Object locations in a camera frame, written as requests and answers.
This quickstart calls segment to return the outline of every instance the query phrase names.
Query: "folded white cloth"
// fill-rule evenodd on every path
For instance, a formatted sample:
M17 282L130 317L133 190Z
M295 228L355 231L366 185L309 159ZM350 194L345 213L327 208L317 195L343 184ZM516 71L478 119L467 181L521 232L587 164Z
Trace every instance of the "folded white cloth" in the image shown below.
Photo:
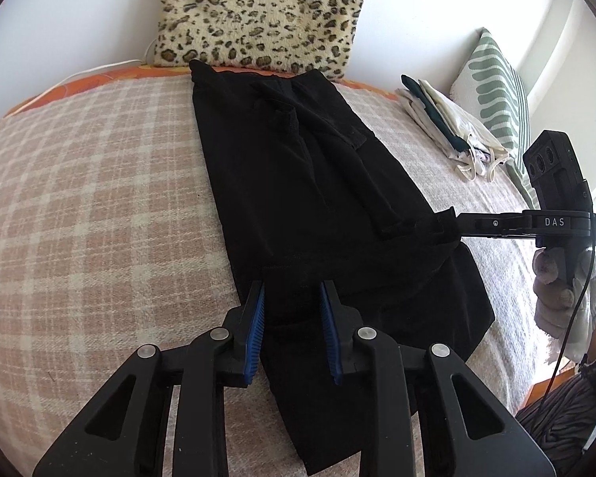
M404 111L434 141L444 155L448 159L459 161L460 164L455 168L459 175L463 176L467 181L474 181L477 175L488 176L489 180L494 178L490 177L490 166L496 161L493 151L488 149L482 142L477 141L476 138L473 138L474 141L469 143L471 147L469 151L456 151L433 123L433 120L429 118L426 113L426 106L424 106L424 103L419 98L404 88L398 88L395 93L399 97L399 102Z
M488 181L494 180L494 169L507 161L510 152L499 143L485 125L472 114L464 111L448 97L433 88L427 81L419 81L424 94L434 104L448 128L470 146L471 152L480 150L490 154L490 162L485 164L485 175Z

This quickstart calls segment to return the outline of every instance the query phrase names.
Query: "metal pivot screw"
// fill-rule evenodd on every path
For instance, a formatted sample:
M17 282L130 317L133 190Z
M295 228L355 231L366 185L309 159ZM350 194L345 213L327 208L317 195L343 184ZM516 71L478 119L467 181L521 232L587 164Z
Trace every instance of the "metal pivot screw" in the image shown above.
M210 337L215 341L222 341L229 337L229 330L227 328L214 328L214 330L210 332Z
M436 357L447 357L451 354L451 349L445 344L441 343L433 344L430 350Z
M144 344L140 346L137 350L137 355L139 355L142 359L149 359L157 352L157 349L151 344Z
M360 339L370 341L371 339L375 339L377 337L377 332L370 326L363 326L358 330L358 337Z

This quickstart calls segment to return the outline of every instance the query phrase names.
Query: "dark green fabric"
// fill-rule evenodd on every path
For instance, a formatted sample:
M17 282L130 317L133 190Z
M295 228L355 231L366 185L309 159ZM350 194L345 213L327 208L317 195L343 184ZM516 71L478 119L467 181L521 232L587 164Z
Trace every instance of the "dark green fabric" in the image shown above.
M415 95L415 97L419 98L424 107L426 108L426 114L428 117L433 121L433 123L437 126L440 133L446 137L446 139L450 142L457 152L468 152L470 150L470 146L466 142L465 139L459 138L459 136L455 136L453 132L450 130L446 122L443 121L442 116L437 111L436 107L433 103L428 100L428 97L424 94L421 89L421 86L411 79L409 76L402 75L402 84L404 84L408 90Z

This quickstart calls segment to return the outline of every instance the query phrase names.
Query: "white cable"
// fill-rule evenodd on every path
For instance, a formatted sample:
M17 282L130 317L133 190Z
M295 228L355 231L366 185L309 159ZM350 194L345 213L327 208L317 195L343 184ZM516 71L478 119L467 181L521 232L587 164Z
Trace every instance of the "white cable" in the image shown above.
M157 38L154 38L152 41L150 41L148 48L145 49L145 53L143 54L143 62L145 64L148 64L148 52L150 51L150 47L152 45L154 45L155 43L157 43Z
M97 70L103 70L104 68L114 68L115 66L127 65L127 64L130 64L130 63L143 63L143 61L141 59L131 59L129 61L122 61L122 62L119 62L119 63L112 63L112 64L109 64L109 65L102 65L102 66L97 66L95 68L89 68L88 70L82 70L81 72L77 72L76 74L72 74L71 76L68 76L66 79L61 80L57 84L53 84L49 89L47 89L43 93L40 93L37 97L33 98L33 100L29 100L27 103L25 103L25 104L17 107L14 111L11 111L7 116L5 116L5 118L9 118L9 117L13 116L14 114L22 111L23 109L29 107L31 104L34 104L35 102L37 102L38 100L40 100L44 95L47 95L50 91L54 90L58 86L61 86L65 82L70 81L70 79L72 79L73 77L76 77L78 75L83 75L83 74L89 74L91 72L96 72Z

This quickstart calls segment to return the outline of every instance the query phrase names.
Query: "plaid blanket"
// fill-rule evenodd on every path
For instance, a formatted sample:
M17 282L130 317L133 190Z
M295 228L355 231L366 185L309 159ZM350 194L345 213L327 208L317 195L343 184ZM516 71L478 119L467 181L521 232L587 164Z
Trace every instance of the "plaid blanket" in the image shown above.
M464 185L395 101L339 90L435 210L522 208L505 175ZM189 343L238 305L191 91L117 81L0 120L0 447L25 476L139 345ZM531 245L468 244L497 315L469 365L516 409L540 343ZM226 433L231 475L304 475L262 372L226 390Z

